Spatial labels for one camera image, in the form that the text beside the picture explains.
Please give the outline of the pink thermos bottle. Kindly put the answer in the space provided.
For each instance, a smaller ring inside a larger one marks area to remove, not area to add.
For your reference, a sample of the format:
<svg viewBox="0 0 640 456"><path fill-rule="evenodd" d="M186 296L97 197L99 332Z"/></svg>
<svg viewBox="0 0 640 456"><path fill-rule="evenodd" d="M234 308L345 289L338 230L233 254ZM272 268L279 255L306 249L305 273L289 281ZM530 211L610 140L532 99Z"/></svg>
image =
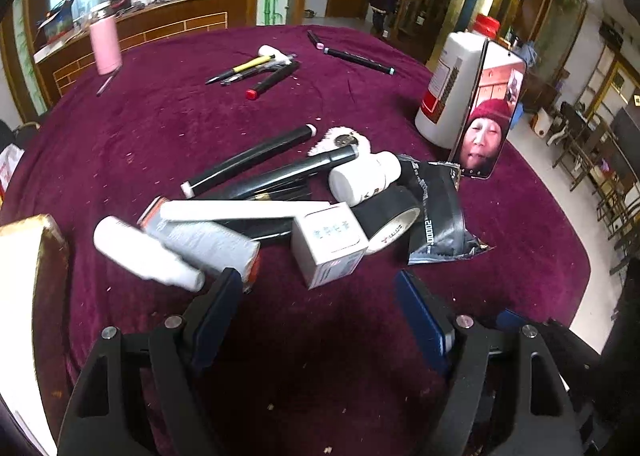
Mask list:
<svg viewBox="0 0 640 456"><path fill-rule="evenodd" d="M114 15L95 20L89 26L89 36L99 75L111 74L122 66L122 52Z"/></svg>

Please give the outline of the long silver red box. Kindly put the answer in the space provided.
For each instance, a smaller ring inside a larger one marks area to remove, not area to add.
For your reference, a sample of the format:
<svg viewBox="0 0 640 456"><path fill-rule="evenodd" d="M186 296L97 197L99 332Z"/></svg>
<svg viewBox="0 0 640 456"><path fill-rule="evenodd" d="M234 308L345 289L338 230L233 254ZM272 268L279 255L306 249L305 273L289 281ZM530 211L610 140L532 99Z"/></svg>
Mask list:
<svg viewBox="0 0 640 456"><path fill-rule="evenodd" d="M250 292L257 277L260 243L216 222L167 221L160 216L164 202L166 198L154 198L137 220L138 227L209 276L234 268L243 291Z"/></svg>

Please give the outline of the white tube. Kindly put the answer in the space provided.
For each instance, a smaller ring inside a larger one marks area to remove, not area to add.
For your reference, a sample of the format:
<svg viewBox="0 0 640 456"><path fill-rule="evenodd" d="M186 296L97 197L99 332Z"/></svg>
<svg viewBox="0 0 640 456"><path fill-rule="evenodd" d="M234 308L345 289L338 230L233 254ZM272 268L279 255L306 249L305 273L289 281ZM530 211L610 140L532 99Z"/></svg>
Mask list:
<svg viewBox="0 0 640 456"><path fill-rule="evenodd" d="M172 222L288 219L330 207L311 200L172 200L160 205L160 217Z"/></svg>

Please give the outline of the black foil snack packet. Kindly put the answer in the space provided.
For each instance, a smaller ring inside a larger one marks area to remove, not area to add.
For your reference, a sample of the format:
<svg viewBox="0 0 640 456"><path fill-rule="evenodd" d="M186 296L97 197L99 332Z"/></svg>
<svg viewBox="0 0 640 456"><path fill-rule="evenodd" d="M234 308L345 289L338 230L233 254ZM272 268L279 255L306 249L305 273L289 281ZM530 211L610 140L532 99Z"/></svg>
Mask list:
<svg viewBox="0 0 640 456"><path fill-rule="evenodd" d="M408 265L470 260L492 249L466 228L458 195L458 164L418 161L408 155L398 159L397 183L420 204L420 216L409 230Z"/></svg>

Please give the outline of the small silver medicine box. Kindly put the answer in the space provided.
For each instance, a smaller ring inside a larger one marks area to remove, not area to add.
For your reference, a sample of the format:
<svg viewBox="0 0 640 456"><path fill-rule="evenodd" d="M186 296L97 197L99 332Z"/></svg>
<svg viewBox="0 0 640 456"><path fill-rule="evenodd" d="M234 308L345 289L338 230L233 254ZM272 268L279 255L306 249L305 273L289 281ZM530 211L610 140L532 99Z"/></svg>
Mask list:
<svg viewBox="0 0 640 456"><path fill-rule="evenodd" d="M293 221L292 253L308 289L352 274L368 246L367 235L344 202Z"/></svg>

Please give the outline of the white spray bottle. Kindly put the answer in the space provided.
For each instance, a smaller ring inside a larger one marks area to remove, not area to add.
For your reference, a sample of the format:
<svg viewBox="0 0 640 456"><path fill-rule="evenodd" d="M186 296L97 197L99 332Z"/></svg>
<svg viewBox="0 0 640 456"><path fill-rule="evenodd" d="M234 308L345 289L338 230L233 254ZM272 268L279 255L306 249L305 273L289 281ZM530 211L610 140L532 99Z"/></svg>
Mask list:
<svg viewBox="0 0 640 456"><path fill-rule="evenodd" d="M178 254L114 216L106 216L93 232L93 245L101 254L142 278L165 286L199 292L205 285L205 274L186 264Z"/></svg>

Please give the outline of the white powder puff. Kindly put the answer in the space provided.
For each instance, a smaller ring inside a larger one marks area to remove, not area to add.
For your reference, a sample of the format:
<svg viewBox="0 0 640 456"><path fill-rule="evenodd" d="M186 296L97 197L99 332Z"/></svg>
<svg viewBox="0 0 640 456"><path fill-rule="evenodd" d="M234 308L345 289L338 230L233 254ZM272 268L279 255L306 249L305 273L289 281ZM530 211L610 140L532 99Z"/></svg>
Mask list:
<svg viewBox="0 0 640 456"><path fill-rule="evenodd" d="M324 137L311 147L307 156L335 156L356 152L357 156L369 155L371 143L362 134L349 127L334 127L326 131Z"/></svg>

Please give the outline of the wooden cabinet counter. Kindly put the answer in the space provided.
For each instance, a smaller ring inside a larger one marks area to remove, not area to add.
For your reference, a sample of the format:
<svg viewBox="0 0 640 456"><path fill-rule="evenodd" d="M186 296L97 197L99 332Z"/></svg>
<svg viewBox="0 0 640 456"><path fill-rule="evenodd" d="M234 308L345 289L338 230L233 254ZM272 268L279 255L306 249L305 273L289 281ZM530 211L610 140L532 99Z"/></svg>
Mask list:
<svg viewBox="0 0 640 456"><path fill-rule="evenodd" d="M179 34L243 27L248 0L177 0L116 18L119 46L127 51ZM77 78L96 64L87 31L38 60L50 105L58 102Z"/></svg>

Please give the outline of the smartphone with lit screen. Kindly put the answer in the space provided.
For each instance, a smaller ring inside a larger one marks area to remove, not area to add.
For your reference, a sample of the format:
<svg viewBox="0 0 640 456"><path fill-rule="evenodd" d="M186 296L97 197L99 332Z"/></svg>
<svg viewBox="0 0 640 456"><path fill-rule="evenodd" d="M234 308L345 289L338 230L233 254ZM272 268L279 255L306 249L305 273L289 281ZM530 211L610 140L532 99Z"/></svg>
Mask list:
<svg viewBox="0 0 640 456"><path fill-rule="evenodd" d="M473 84L469 109L462 121L450 161L462 176L491 176L511 129L520 100L526 63L500 43L487 41Z"/></svg>

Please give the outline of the white jug red cap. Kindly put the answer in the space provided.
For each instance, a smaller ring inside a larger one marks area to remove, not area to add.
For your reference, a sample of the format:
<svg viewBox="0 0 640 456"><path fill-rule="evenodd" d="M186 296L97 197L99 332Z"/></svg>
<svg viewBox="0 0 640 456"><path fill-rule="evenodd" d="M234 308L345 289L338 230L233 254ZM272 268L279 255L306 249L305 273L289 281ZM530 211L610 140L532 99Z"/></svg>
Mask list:
<svg viewBox="0 0 640 456"><path fill-rule="evenodd" d="M445 150L454 147L485 44L495 38L499 29L498 20L478 14L471 32L448 34L414 120L428 142Z"/></svg>

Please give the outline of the black tape roll white core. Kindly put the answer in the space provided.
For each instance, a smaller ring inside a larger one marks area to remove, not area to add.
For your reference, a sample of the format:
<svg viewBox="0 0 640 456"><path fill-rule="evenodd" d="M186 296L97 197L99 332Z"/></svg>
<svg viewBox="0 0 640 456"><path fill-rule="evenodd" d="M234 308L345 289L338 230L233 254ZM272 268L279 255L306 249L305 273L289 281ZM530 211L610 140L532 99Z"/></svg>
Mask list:
<svg viewBox="0 0 640 456"><path fill-rule="evenodd" d="M390 186L359 205L352 212L369 241L366 255L390 246L413 226L420 216L419 202L402 186Z"/></svg>

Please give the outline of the gold-edged white cardboard box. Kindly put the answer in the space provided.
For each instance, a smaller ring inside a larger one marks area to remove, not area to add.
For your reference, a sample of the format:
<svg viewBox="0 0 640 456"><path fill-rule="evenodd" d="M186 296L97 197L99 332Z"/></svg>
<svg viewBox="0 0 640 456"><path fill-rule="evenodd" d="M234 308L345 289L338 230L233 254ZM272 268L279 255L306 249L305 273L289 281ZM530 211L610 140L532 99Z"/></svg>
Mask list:
<svg viewBox="0 0 640 456"><path fill-rule="evenodd" d="M40 394L34 348L34 302L47 239L66 248L48 214L1 228L1 398L17 432L38 455L58 452Z"/></svg>

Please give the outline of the black marker white cap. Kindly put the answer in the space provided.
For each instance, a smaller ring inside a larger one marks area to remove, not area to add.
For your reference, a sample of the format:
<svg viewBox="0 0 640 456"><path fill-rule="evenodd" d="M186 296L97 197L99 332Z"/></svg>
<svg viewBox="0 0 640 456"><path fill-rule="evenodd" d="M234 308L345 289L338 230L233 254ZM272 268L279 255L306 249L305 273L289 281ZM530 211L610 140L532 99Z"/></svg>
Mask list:
<svg viewBox="0 0 640 456"><path fill-rule="evenodd" d="M192 176L180 185L180 190L186 199L201 196L212 188L227 182L242 172L262 164L280 153L290 150L294 146L309 141L317 134L313 124L304 124L292 131L285 132L261 142L249 150L243 150L231 158L215 164L205 172Z"/></svg>

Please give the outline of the white pill bottle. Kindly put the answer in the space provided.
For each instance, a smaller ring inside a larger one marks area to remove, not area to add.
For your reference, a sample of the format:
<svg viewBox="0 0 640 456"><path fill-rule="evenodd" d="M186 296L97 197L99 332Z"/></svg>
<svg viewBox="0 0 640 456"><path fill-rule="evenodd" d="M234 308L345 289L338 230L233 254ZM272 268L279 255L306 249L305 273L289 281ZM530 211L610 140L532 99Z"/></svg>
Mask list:
<svg viewBox="0 0 640 456"><path fill-rule="evenodd" d="M401 165L395 154L367 154L332 169L329 188L338 202L355 207L386 190L400 174Z"/></svg>

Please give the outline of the thick black marker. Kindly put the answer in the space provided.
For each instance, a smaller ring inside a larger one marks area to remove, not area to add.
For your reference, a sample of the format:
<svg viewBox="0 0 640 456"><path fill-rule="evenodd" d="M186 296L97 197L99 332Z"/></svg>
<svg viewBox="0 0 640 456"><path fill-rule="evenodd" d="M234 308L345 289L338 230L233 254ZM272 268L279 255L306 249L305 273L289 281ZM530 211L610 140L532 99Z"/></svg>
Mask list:
<svg viewBox="0 0 640 456"><path fill-rule="evenodd" d="M320 172L347 164L359 157L359 150L355 145L346 145L337 150L329 150L306 159L287 164L286 166L252 176L239 183L235 183L224 190L212 194L205 194L201 199L209 200L239 200L255 196L259 193L273 190L295 181L306 180Z"/></svg>

